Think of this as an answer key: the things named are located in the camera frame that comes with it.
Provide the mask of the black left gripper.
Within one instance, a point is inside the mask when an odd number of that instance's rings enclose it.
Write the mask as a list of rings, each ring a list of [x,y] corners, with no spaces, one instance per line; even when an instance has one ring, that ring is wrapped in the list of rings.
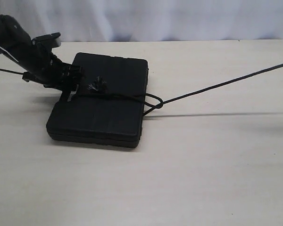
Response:
[[[78,84],[83,76],[81,66],[64,63],[56,55],[51,54],[44,68],[36,72],[24,72],[22,79],[41,84],[45,88],[62,91],[62,101],[70,102],[77,93]]]

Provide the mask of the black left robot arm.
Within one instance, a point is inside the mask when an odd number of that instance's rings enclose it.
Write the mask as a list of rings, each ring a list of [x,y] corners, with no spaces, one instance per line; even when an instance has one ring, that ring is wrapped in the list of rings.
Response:
[[[0,54],[26,70],[22,79],[45,88],[62,91],[67,101],[78,89],[83,76],[80,66],[62,62],[53,48],[61,45],[59,32],[31,38],[18,21],[9,15],[0,15]]]

